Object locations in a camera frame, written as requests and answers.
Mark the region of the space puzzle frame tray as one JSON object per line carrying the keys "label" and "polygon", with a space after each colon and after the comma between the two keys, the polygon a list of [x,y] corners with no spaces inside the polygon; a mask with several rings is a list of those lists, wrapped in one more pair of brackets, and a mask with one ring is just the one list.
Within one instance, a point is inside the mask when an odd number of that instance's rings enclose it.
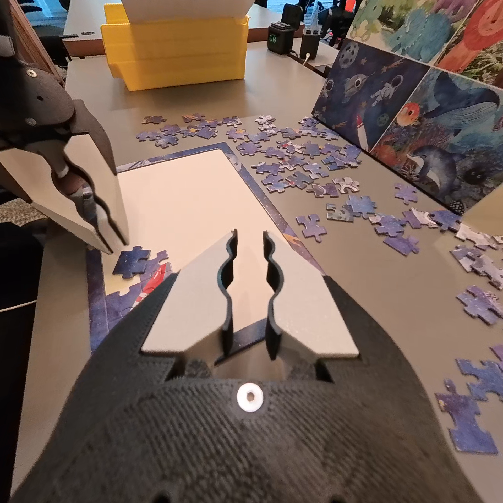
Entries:
{"label": "space puzzle frame tray", "polygon": [[[150,249],[149,260],[165,250],[173,273],[232,229],[238,231],[237,259],[233,263],[238,283],[230,287],[233,302],[234,343],[230,355],[261,343],[267,317],[263,275],[263,231],[283,235],[288,244],[315,267],[318,263],[298,232],[267,194],[272,184],[256,180],[224,142],[193,148],[117,168],[129,223],[129,246]],[[125,294],[140,282],[139,275],[124,280],[112,271],[120,252],[86,252],[90,346],[93,353],[108,329],[105,298]]]}

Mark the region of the four-picture puzzle reference board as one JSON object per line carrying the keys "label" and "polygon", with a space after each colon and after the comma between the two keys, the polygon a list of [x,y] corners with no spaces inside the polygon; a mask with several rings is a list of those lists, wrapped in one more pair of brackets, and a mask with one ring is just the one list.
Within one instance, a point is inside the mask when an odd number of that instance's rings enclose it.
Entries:
{"label": "four-picture puzzle reference board", "polygon": [[312,115],[462,215],[502,184],[502,1],[362,1]]}

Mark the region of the wooden support beam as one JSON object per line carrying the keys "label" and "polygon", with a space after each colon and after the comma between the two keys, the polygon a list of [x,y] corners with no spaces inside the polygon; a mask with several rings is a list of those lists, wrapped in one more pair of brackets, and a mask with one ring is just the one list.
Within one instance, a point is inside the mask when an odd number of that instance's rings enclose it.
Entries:
{"label": "wooden support beam", "polygon": [[34,28],[17,1],[9,1],[9,14],[14,29],[14,42],[18,58],[29,66],[52,74],[64,87],[64,79],[57,69]]}

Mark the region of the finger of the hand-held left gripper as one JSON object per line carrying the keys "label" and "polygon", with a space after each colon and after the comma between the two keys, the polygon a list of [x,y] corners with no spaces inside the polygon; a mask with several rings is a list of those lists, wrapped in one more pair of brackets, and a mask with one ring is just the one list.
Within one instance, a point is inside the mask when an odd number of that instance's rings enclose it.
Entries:
{"label": "finger of the hand-held left gripper", "polygon": [[129,225],[118,177],[91,135],[72,136],[65,146],[65,160],[69,169],[90,187],[85,213],[105,244],[129,245]]}
{"label": "finger of the hand-held left gripper", "polygon": [[112,253],[94,226],[79,215],[75,204],[58,191],[43,156],[17,148],[2,150],[1,167],[27,195],[32,207],[88,245]]}

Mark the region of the yellow plastic bin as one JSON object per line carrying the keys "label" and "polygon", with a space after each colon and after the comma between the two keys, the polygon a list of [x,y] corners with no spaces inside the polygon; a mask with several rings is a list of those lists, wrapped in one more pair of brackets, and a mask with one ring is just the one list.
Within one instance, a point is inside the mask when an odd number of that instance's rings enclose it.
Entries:
{"label": "yellow plastic bin", "polygon": [[249,16],[130,23],[119,3],[101,26],[110,73],[129,91],[244,79]]}

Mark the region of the white cardboard sheet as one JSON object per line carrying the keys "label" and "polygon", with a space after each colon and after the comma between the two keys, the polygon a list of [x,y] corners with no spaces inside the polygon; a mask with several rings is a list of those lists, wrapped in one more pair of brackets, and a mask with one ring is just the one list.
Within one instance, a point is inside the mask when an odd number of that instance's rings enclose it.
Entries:
{"label": "white cardboard sheet", "polygon": [[122,1],[131,23],[246,16],[254,1]]}

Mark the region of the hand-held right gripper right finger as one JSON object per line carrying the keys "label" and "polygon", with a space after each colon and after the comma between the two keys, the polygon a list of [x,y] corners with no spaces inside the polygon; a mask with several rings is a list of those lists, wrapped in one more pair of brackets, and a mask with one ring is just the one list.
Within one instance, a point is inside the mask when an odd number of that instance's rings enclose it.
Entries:
{"label": "hand-held right gripper right finger", "polygon": [[359,356],[326,280],[328,277],[277,235],[263,232],[267,283],[265,342],[270,360],[353,360]]}

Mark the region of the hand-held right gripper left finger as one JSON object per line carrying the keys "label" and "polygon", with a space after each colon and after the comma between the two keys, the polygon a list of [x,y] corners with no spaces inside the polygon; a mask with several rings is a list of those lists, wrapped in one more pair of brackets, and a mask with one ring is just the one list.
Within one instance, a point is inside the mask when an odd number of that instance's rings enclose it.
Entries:
{"label": "hand-held right gripper left finger", "polygon": [[238,235],[233,229],[182,268],[142,345],[181,360],[217,360],[233,345],[232,299]]}

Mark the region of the assembled rocket puzzle section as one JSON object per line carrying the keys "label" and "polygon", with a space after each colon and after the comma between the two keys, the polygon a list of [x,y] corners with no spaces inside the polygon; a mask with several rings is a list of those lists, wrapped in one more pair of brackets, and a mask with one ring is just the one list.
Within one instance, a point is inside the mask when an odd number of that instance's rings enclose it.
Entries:
{"label": "assembled rocket puzzle section", "polygon": [[114,292],[107,295],[105,302],[108,329],[111,330],[172,273],[167,252],[163,250],[147,261],[145,272],[139,275],[140,282],[129,286],[127,293],[122,295],[120,292]]}

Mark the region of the black device green display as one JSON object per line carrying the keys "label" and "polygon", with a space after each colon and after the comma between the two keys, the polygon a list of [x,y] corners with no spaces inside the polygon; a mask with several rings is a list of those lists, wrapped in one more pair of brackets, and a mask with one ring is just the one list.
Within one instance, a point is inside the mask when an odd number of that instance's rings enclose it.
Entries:
{"label": "black device green display", "polygon": [[274,22],[268,28],[267,49],[280,55],[290,54],[296,29],[283,22]]}

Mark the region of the dark blue starry jigsaw piece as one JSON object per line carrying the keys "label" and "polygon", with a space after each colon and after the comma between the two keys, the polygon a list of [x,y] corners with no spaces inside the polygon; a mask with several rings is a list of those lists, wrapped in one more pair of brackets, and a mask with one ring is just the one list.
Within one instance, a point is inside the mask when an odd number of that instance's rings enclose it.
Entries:
{"label": "dark blue starry jigsaw piece", "polygon": [[141,246],[134,246],[131,250],[122,251],[112,274],[119,275],[124,280],[144,274],[150,254],[150,249],[143,249]]}

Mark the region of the black charging dock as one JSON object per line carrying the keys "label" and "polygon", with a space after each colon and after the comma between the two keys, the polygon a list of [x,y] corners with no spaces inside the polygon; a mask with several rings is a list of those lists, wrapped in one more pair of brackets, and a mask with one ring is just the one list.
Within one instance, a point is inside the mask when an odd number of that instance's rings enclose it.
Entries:
{"label": "black charging dock", "polygon": [[301,38],[301,46],[299,50],[299,59],[312,60],[315,59],[318,53],[321,33],[319,30],[307,30]]}

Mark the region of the person's left hand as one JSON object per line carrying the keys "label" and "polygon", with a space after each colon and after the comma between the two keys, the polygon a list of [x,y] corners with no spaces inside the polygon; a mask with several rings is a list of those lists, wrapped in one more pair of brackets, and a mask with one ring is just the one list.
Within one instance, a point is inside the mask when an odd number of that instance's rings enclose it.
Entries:
{"label": "person's left hand", "polygon": [[87,180],[82,178],[80,175],[68,172],[63,178],[60,180],[61,191],[66,196],[71,196],[78,192],[80,189],[86,190],[90,188],[91,185]]}

